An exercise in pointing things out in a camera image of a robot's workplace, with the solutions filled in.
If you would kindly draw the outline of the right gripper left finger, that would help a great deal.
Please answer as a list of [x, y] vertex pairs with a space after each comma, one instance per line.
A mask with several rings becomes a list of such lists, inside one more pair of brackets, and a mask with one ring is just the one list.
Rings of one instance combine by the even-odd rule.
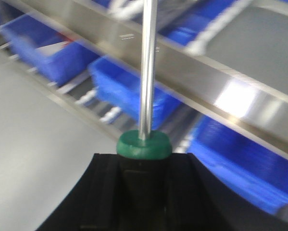
[[117, 230], [119, 182], [118, 156], [94, 154], [82, 177], [38, 230]]

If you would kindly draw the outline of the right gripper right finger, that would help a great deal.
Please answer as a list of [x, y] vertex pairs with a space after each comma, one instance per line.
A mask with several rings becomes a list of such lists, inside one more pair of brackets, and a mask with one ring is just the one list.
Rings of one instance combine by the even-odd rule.
[[288, 222], [239, 196], [193, 154], [172, 154], [167, 180], [169, 231], [288, 231]]

